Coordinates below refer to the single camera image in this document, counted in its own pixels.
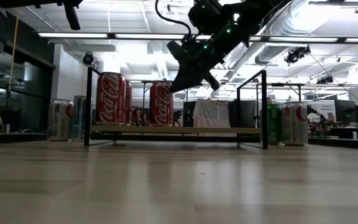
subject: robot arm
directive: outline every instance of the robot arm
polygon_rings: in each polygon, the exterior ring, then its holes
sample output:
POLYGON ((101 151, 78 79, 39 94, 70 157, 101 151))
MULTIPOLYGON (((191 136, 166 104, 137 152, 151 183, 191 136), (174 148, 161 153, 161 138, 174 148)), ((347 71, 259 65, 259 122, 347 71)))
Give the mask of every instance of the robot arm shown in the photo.
POLYGON ((199 30, 199 34, 211 35, 211 38, 196 41, 191 35, 187 35, 182 39, 182 45, 174 41, 167 45, 179 62, 179 72, 170 91, 174 93, 201 85, 203 79, 213 90, 217 90, 219 83, 209 71, 217 63, 223 63, 223 58, 240 42, 248 47, 250 36, 258 33, 272 16, 290 1, 246 0, 222 6, 217 0, 197 0, 188 17, 191 24, 199 30))
POLYGON ((311 107, 311 105, 308 105, 308 115, 314 113, 317 114, 318 116, 320 116, 320 121, 315 124, 312 128, 311 128, 311 133, 315 133, 316 132, 316 128, 320 125, 322 125, 324 122, 326 122, 326 118, 324 117, 324 115, 322 115, 321 113, 317 112, 315 109, 313 109, 311 107))

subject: wooden floor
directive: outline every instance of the wooden floor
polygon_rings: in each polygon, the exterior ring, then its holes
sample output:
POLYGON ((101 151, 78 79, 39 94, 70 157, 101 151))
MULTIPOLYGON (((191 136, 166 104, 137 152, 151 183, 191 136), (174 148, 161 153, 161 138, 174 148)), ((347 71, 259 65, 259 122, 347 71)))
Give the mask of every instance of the wooden floor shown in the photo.
POLYGON ((358 224, 358 150, 0 145, 0 224, 358 224))

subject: white soda can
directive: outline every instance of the white soda can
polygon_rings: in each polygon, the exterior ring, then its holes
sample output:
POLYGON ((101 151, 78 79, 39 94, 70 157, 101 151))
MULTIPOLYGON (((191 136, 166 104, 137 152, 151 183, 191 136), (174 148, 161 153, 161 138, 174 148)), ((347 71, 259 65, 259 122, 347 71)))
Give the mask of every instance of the white soda can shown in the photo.
POLYGON ((304 146, 308 143, 308 109, 303 102, 283 104, 283 142, 287 146, 304 146))
POLYGON ((49 140, 68 141, 73 130, 73 102, 52 100, 49 106, 49 140))

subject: green soda can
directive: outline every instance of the green soda can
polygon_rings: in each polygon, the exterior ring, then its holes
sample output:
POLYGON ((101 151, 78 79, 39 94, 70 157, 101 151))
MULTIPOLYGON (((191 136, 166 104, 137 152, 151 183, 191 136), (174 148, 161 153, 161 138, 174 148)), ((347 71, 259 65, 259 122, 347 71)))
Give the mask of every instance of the green soda can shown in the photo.
POLYGON ((267 105, 267 141, 278 144, 283 141, 282 116, 279 104, 267 105))

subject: wooden shelf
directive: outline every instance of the wooden shelf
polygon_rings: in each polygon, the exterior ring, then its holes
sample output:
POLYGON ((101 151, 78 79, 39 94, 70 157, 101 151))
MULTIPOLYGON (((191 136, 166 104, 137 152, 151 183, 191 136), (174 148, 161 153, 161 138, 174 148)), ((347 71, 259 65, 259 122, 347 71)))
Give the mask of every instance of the wooden shelf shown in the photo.
POLYGON ((258 128, 191 128, 191 127, 145 127, 145 126, 109 126, 92 125, 92 131, 112 131, 122 133, 236 133, 260 134, 258 128))

